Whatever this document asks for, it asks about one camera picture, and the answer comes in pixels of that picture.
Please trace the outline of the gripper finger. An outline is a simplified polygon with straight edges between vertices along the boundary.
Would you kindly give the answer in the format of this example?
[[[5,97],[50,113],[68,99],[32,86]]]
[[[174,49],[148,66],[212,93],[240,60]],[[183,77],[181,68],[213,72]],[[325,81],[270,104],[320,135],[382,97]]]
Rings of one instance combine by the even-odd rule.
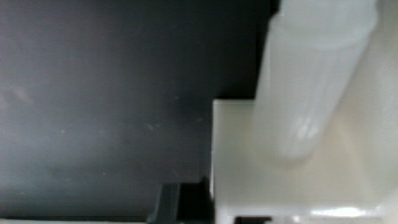
[[[165,183],[148,224],[215,224],[210,180]]]

